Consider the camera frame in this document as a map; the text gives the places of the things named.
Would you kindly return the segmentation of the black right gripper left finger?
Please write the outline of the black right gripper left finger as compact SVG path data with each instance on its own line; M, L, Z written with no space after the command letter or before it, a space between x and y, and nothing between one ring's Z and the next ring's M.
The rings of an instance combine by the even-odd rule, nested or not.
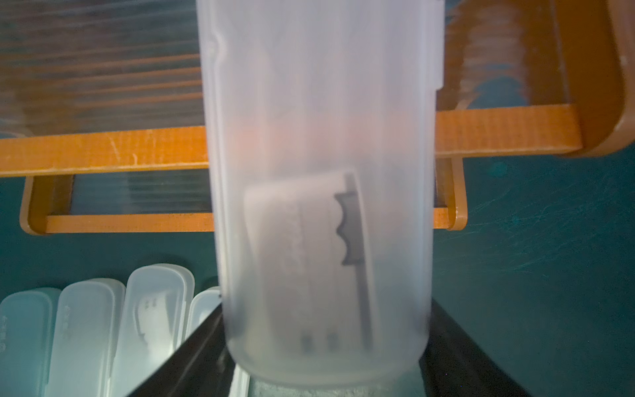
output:
M220 305L131 395L228 397L235 367Z

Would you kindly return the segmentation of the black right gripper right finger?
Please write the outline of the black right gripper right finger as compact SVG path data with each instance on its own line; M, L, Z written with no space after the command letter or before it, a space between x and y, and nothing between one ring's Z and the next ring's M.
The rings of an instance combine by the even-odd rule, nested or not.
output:
M419 367L427 396L529 395L435 300Z

